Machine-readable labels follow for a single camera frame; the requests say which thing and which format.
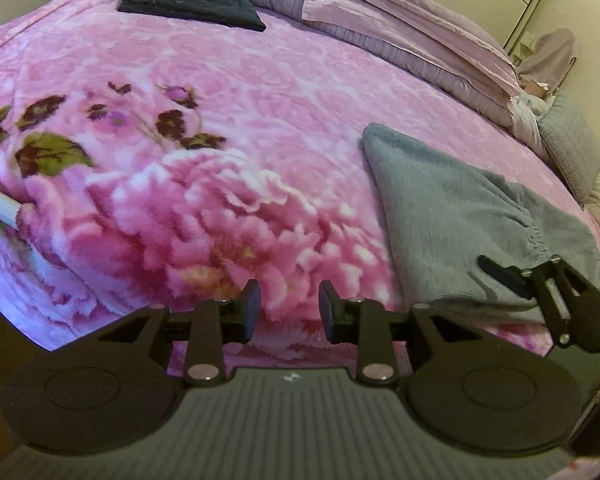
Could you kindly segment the white blanket label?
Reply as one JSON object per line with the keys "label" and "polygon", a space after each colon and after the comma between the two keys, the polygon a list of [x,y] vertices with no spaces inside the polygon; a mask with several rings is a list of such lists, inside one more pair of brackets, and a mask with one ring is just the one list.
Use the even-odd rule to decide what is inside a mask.
{"label": "white blanket label", "polygon": [[12,229],[18,229],[17,217],[22,205],[11,197],[0,192],[0,221],[10,226]]}

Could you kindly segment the grey sweatpants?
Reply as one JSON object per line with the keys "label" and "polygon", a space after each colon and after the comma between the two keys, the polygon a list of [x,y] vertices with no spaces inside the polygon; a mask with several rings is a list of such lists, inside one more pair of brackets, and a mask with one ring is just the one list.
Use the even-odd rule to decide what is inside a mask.
{"label": "grey sweatpants", "polygon": [[600,291],[592,231],[545,198],[382,125],[364,129],[362,148],[408,306],[431,304],[488,323],[542,322],[535,301],[479,268],[481,255],[521,269],[560,255]]}

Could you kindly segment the folded dark blue jeans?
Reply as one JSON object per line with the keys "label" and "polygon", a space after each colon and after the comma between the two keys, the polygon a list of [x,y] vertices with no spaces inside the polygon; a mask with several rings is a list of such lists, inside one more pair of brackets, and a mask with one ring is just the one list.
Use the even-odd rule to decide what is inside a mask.
{"label": "folded dark blue jeans", "polygon": [[117,10],[123,13],[178,18],[264,32],[251,0],[120,0]]}

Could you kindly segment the pink floral fleece blanket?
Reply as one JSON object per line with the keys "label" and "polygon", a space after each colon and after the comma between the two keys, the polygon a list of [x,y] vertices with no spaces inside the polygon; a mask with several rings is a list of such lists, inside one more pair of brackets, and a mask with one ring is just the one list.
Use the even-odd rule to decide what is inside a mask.
{"label": "pink floral fleece blanket", "polygon": [[56,349],[256,278],[237,366],[350,366],[317,287],[402,306],[360,147],[372,122],[593,219],[538,156],[405,70],[286,16],[264,32],[53,0],[0,26],[0,312]]}

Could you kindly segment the hanging lilac garment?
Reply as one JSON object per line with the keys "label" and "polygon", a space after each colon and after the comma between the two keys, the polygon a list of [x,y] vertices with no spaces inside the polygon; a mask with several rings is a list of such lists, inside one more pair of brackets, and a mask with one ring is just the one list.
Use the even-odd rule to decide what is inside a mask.
{"label": "hanging lilac garment", "polygon": [[535,82],[548,93],[556,90],[566,79],[580,54],[580,44],[568,28],[558,28],[538,39],[532,55],[517,68],[522,84]]}

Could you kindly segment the grey checked cushion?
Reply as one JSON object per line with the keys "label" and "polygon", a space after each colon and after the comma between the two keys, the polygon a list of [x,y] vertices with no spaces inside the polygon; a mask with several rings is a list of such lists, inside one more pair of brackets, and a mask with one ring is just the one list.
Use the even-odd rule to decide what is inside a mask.
{"label": "grey checked cushion", "polygon": [[574,198],[583,204],[600,173],[600,139],[580,107],[557,93],[539,121],[547,153]]}

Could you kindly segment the folded lilac bed sheets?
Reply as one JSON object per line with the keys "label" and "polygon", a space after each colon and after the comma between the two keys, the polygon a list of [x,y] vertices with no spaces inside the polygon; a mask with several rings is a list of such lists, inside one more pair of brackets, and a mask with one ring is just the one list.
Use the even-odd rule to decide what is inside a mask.
{"label": "folded lilac bed sheets", "polygon": [[520,87],[512,61],[480,26],[434,0],[304,0],[302,20],[379,42],[372,52],[513,127]]}

